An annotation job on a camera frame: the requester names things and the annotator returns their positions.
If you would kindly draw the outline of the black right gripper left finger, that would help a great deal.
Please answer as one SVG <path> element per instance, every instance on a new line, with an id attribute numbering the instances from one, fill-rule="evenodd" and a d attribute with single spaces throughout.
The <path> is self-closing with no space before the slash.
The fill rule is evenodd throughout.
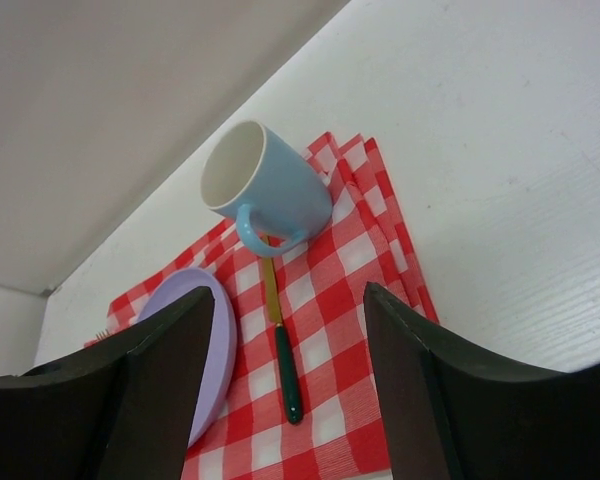
<path id="1" fill-rule="evenodd" d="M 198 287 L 135 325 L 0 376 L 0 479 L 178 479 L 214 298 Z"/>

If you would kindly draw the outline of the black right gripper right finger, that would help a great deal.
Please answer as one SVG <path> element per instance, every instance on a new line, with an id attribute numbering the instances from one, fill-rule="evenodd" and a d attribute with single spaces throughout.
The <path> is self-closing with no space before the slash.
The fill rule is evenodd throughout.
<path id="1" fill-rule="evenodd" d="M 397 479 L 600 479 L 600 363 L 525 364 L 435 324 L 376 283 L 364 315 Z"/>

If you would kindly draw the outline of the black handled gold fork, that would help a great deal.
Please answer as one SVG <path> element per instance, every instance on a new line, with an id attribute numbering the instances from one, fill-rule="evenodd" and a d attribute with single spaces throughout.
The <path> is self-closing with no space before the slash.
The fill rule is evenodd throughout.
<path id="1" fill-rule="evenodd" d="M 104 330 L 104 331 L 98 332 L 96 334 L 96 340 L 97 341 L 102 341 L 102 340 L 108 338 L 110 335 L 111 335 L 111 333 L 108 330 Z"/>

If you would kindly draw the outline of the lilac plastic plate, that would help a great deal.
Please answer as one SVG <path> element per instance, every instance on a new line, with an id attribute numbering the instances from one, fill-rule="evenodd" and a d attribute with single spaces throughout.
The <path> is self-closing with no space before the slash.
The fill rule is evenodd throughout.
<path id="1" fill-rule="evenodd" d="M 214 275 L 201 268 L 185 268 L 173 273 L 158 286 L 135 320 L 136 323 L 144 321 L 201 286 L 211 289 L 215 306 L 209 351 L 189 435 L 189 447 L 217 419 L 227 396 L 237 350 L 237 323 L 230 298 Z"/>

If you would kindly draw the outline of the black handled gold knife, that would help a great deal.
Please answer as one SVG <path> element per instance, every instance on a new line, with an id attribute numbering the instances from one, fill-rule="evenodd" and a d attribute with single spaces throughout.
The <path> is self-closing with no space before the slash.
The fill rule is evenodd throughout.
<path id="1" fill-rule="evenodd" d="M 272 258 L 261 258 L 265 303 L 269 321 L 274 325 L 277 362 L 280 377 L 282 402 L 287 421 L 298 425 L 304 418 L 304 407 L 299 386 L 299 378 L 295 365 L 291 341 L 284 325 L 281 311 L 275 268 Z"/>

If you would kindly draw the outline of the red white checkered cloth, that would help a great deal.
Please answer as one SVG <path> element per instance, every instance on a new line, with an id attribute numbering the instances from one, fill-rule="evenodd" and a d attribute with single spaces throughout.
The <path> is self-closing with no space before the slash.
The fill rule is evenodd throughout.
<path id="1" fill-rule="evenodd" d="M 428 319 L 435 309 L 374 139 L 325 133 L 307 161 L 334 201 L 328 227 L 274 261 L 299 371 L 304 417 L 284 415 L 262 268 L 222 221 L 109 306 L 107 326 L 140 318 L 173 273 L 200 267 L 223 285 L 239 328 L 234 373 L 218 419 L 188 451 L 186 479 L 346 479 L 385 471 L 386 440 L 367 346 L 363 293 L 376 282 Z"/>

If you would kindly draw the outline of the blue white ceramic mug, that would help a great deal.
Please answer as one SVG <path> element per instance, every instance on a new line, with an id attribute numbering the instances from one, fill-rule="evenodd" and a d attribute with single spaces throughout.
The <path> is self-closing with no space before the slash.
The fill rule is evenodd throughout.
<path id="1" fill-rule="evenodd" d="M 201 198 L 235 223 L 239 239 L 263 258 L 280 256 L 320 234 L 333 203 L 301 154 L 254 120 L 234 125 L 206 160 Z"/>

